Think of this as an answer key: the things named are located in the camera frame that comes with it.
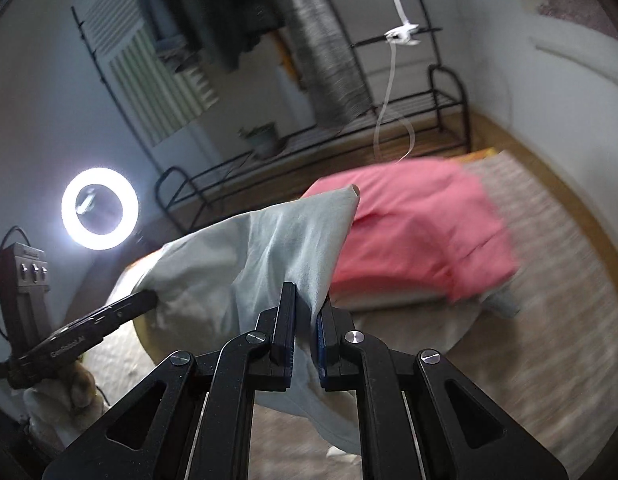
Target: black cable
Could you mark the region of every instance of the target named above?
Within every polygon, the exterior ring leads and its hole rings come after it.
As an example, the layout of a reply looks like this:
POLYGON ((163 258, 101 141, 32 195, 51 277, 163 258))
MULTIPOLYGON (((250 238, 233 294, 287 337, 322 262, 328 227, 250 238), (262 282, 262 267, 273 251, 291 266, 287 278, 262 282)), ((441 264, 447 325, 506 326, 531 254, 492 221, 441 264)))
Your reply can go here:
POLYGON ((102 398, 105 400, 105 402, 107 403, 107 405, 109 407, 112 406, 112 404, 109 402, 109 399, 107 398, 107 396, 105 395, 105 392, 102 391, 102 388, 96 384, 96 390, 98 390, 100 392, 100 395, 102 396, 102 398))
MULTIPOLYGON (((27 243, 27 245, 31 246, 32 244, 29 241, 29 237, 27 236, 27 233, 24 231, 24 229, 20 226, 12 226, 9 231, 7 231, 7 234, 3 237, 3 240, 0 242, 0 251, 2 251, 4 249, 4 244, 6 243, 6 241, 9 239, 9 237, 14 234, 14 233, 20 233, 20 235, 22 236, 22 238, 25 240, 25 242, 27 243)), ((3 337, 3 339, 5 341, 7 341, 9 343, 9 338, 7 337, 7 334, 3 331, 2 327, 0 326, 0 335, 3 337)))
POLYGON ((7 231, 7 234, 3 237, 3 241, 0 242, 0 251, 4 249, 4 243, 7 241, 7 239, 16 231, 18 231, 22 235, 22 238, 24 238, 24 240, 27 242, 27 245, 29 245, 29 247, 32 246, 32 243, 29 241, 29 238, 27 237, 27 233, 23 230, 23 228, 20 227, 19 225, 15 225, 15 226, 10 227, 9 231, 7 231))

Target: dark jacket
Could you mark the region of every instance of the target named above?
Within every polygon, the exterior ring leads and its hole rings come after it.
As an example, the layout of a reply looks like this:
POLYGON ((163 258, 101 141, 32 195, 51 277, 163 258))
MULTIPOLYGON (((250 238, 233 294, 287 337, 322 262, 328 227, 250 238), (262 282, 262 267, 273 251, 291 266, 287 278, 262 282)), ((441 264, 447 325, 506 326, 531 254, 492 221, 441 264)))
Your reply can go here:
POLYGON ((196 39, 230 72, 260 36, 284 26, 275 0, 182 0, 196 39))

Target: black metal rack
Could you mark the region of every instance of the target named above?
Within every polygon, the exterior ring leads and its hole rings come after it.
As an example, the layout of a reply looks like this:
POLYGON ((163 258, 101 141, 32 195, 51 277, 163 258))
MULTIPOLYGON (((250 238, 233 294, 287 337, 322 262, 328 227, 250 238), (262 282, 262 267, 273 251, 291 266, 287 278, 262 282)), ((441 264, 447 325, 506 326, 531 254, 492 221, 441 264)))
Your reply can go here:
MULTIPOLYGON (((334 5, 332 0, 326 0, 329 2, 340 28, 351 46, 356 65, 363 75, 365 83, 365 89, 369 96, 369 101, 374 102, 369 88, 369 81, 365 72, 362 69, 362 65, 358 55, 358 49, 365 46, 382 43, 386 41, 384 36, 376 36, 373 38, 367 38, 365 40, 353 42, 349 37, 346 27, 343 24, 342 18, 338 9, 334 5)), ((440 134, 449 134, 453 142, 444 145, 444 147, 433 148, 425 152, 419 152, 418 156, 434 155, 435 153, 452 150, 454 148, 463 148, 467 153, 471 152, 471 123, 469 116, 469 104, 468 96, 464 84, 460 80, 457 73, 448 67, 445 67, 442 63, 440 50, 438 46, 438 40, 436 34, 442 31, 442 28, 434 27, 429 17, 429 12, 424 0, 418 0, 420 7, 422 8, 424 24, 419 29, 419 34, 426 34, 431 39, 433 55, 435 57, 435 63, 430 65, 427 69, 429 88, 425 91, 409 94, 390 101, 391 108, 399 112, 405 118, 412 118, 423 114, 435 114, 434 126, 427 126, 416 130, 416 133, 422 133, 425 131, 438 131, 440 134), (449 76, 455 85, 457 95, 451 95, 450 93, 443 91, 436 86, 436 74, 445 74, 449 76), (448 108, 459 107, 462 114, 462 131, 456 132, 443 124, 442 111, 448 108)), ((372 144, 356 145, 354 148, 346 148, 336 154, 330 153, 328 155, 319 156, 321 148, 325 148, 327 145, 334 145, 336 143, 343 143, 348 137, 359 134, 364 130, 373 128, 377 122, 377 108, 374 106, 367 111, 366 114, 355 119, 348 124, 341 132, 334 134, 333 132, 323 130, 318 126, 311 126, 305 128, 289 136, 285 136, 287 144, 285 149, 278 155, 261 160, 254 156, 253 151, 244 152, 237 155, 222 164, 202 171, 194 176, 189 176, 186 171, 177 166, 173 166, 166 170, 158 179, 154 187, 155 200, 163 211, 164 215, 173 223, 180 234, 185 235, 194 232, 205 224, 199 224, 198 221, 205 210, 205 208, 211 206, 213 203, 224 200, 229 196, 233 196, 239 192, 243 192, 252 187, 263 184, 270 180, 283 177, 288 171, 280 171, 275 174, 268 174, 267 176, 257 177, 260 170, 265 168, 270 169, 273 166, 279 166, 283 162, 288 162, 290 158, 297 157, 299 155, 317 154, 313 156, 311 160, 303 161, 299 166, 295 166, 292 171, 298 171, 307 166, 311 166, 318 162, 323 162, 330 158, 342 156, 347 153, 355 152, 358 150, 368 149, 372 144), (166 202, 163 200, 163 186, 166 180, 172 176, 177 175, 182 178, 182 184, 177 188, 169 200, 166 202), (239 180, 246 180, 246 177, 254 177, 249 182, 244 182, 242 186, 234 186, 229 191, 224 191, 224 187, 228 182, 237 183, 239 180), (193 199, 199 200, 200 204, 191 222, 188 225, 183 224, 173 214, 173 210, 177 206, 183 205, 185 202, 189 202, 193 199)), ((397 121, 397 119, 386 118, 382 124, 389 124, 397 121)), ((400 134, 397 136, 388 136, 383 138, 380 143, 390 142, 391 140, 398 139, 404 136, 400 134)))

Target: white ring light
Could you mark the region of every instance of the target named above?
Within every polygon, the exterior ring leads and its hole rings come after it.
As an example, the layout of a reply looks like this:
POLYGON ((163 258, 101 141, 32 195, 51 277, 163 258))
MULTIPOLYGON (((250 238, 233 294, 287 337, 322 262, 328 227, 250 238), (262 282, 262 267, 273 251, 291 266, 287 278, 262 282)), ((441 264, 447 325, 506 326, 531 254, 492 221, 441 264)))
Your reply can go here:
POLYGON ((83 171, 69 183, 63 195, 60 212, 65 229, 71 238, 88 249, 102 251, 121 244, 132 234, 138 221, 138 210, 138 197, 125 177, 107 168, 92 168, 83 171), (89 231, 76 213, 78 193, 87 186, 96 185, 111 189, 122 204, 120 223, 111 233, 105 235, 97 235, 89 231))

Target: red cloth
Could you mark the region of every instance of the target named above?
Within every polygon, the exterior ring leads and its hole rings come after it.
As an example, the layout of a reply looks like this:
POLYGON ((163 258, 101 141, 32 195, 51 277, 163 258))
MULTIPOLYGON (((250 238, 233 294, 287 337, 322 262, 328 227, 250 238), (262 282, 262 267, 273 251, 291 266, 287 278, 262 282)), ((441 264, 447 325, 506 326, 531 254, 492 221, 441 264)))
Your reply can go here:
POLYGON ((331 282, 333 294, 416 287, 450 301, 508 280, 518 264, 480 180, 457 162, 419 158, 327 176, 304 196, 355 184, 360 203, 331 282))

